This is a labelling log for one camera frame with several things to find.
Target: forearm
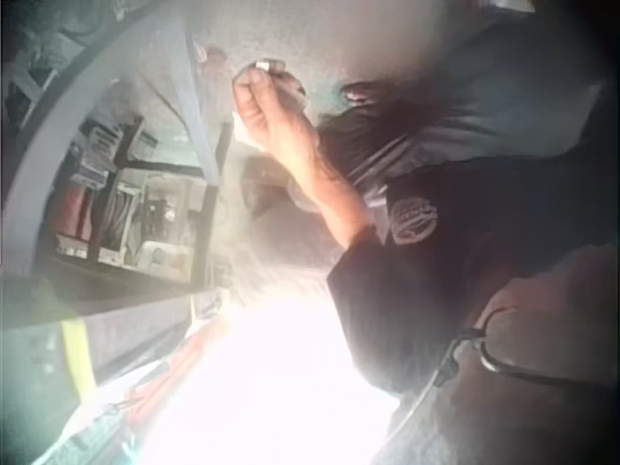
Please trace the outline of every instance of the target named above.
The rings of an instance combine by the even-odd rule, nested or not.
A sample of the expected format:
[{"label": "forearm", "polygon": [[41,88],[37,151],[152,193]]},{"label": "forearm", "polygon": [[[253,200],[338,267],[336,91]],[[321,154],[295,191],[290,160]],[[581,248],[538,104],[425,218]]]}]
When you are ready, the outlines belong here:
[{"label": "forearm", "polygon": [[293,172],[303,193],[319,208],[327,228],[345,249],[372,228],[366,205],[355,188],[321,154]]}]

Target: dark shirt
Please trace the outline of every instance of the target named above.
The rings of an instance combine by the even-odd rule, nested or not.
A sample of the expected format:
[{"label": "dark shirt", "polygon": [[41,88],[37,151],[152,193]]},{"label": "dark shirt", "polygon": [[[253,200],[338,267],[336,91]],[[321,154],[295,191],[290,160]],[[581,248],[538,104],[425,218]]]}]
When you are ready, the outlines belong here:
[{"label": "dark shirt", "polygon": [[495,292],[581,246],[617,241],[617,159],[588,155],[454,162],[388,186],[387,242],[363,238],[327,279],[371,384],[425,385],[472,306],[486,303],[481,283],[501,275]]}]

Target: man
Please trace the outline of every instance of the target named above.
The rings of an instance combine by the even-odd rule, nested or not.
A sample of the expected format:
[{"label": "man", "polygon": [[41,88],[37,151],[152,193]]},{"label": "man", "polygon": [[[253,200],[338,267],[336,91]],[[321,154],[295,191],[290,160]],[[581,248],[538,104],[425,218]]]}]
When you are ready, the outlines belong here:
[{"label": "man", "polygon": [[387,186],[390,235],[382,244],[308,119],[283,105],[283,89],[298,82],[273,65],[236,78],[239,116],[345,249],[328,284],[354,361],[373,385],[395,394],[420,389],[456,332],[512,278],[617,239],[617,157],[576,150],[401,176]]}]

